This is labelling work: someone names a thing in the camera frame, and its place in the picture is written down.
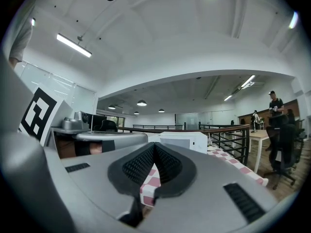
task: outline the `black office chair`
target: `black office chair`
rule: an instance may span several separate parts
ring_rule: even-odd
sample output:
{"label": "black office chair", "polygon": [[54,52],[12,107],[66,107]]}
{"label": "black office chair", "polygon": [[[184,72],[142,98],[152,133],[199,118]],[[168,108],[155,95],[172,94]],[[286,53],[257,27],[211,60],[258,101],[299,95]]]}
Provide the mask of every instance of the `black office chair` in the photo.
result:
{"label": "black office chair", "polygon": [[118,132],[116,123],[111,120],[103,120],[102,125],[100,127],[96,125],[94,130],[103,132]]}
{"label": "black office chair", "polygon": [[[296,127],[292,124],[285,124],[280,127],[279,142],[276,146],[273,146],[269,155],[269,161],[273,172],[265,173],[263,176],[278,174],[278,181],[273,190],[276,190],[277,185],[281,179],[281,176],[285,176],[290,179],[291,185],[294,185],[296,179],[294,179],[289,173],[290,168],[296,163],[296,154],[294,151],[294,141],[296,136]],[[281,161],[276,160],[277,152],[281,151]]]}

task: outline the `railing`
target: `railing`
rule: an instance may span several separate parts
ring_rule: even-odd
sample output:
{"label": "railing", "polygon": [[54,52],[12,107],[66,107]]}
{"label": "railing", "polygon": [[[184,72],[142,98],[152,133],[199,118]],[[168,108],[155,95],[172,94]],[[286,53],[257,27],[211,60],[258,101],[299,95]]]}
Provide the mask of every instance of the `railing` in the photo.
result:
{"label": "railing", "polygon": [[213,143],[222,148],[245,166],[248,159],[249,148],[249,124],[245,125],[201,125],[199,130],[167,130],[167,129],[143,129],[118,127],[119,130],[142,133],[162,133],[162,132],[201,132],[209,135]]}
{"label": "railing", "polygon": [[182,130],[183,125],[139,125],[133,124],[135,129],[154,129],[154,130]]}

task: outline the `black shirt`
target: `black shirt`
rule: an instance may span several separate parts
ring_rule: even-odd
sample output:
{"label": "black shirt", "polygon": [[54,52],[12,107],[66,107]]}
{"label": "black shirt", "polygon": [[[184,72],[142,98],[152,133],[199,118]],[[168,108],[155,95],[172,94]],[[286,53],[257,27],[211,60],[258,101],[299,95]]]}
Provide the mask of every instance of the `black shirt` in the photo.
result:
{"label": "black shirt", "polygon": [[[282,99],[276,99],[275,101],[271,101],[270,102],[270,104],[269,104],[269,108],[274,108],[275,106],[277,106],[277,108],[279,109],[279,108],[281,108],[282,106],[283,106],[284,104],[283,104],[283,101],[282,101]],[[272,112],[272,116],[274,117],[274,116],[278,116],[278,115],[280,115],[280,114],[282,114],[282,112],[281,111],[273,111]]]}

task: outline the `checkered tablecloth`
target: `checkered tablecloth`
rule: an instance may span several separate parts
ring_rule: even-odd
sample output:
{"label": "checkered tablecloth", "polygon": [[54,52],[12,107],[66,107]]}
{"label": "checkered tablecloth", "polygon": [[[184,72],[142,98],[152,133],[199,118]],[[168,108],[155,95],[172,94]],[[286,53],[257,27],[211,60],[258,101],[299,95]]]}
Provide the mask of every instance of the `checkered tablecloth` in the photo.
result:
{"label": "checkered tablecloth", "polygon": [[[239,169],[243,174],[249,176],[250,178],[254,179],[257,183],[266,186],[268,183],[268,179],[263,179],[258,174],[254,173],[251,169],[244,166],[241,162],[237,161],[233,157],[231,157],[229,154],[225,153],[219,148],[216,147],[209,147],[207,154],[211,156],[218,157],[233,166],[235,166],[237,169]],[[160,175],[156,168],[156,165],[154,164],[150,173],[148,174],[144,184],[140,188],[140,201],[141,203],[149,206],[154,205],[154,193],[155,189],[157,187],[161,186],[160,183]]]}

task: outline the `man wearing black cap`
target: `man wearing black cap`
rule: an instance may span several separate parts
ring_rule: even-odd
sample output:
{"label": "man wearing black cap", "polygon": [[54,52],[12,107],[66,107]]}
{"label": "man wearing black cap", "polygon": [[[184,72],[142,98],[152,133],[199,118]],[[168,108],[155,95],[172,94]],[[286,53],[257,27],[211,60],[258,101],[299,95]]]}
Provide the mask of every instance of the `man wearing black cap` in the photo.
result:
{"label": "man wearing black cap", "polygon": [[[278,116],[283,114],[284,111],[284,104],[282,99],[278,99],[276,97],[276,93],[274,91],[269,92],[270,98],[272,101],[269,104],[269,112],[271,113],[272,117]],[[277,142],[278,137],[278,131],[275,130],[276,127],[279,127],[278,125],[280,123],[279,120],[269,120],[270,126],[266,127],[266,131],[268,133],[268,136],[270,138],[270,146],[266,149],[266,151],[271,151],[273,148],[273,145]]]}

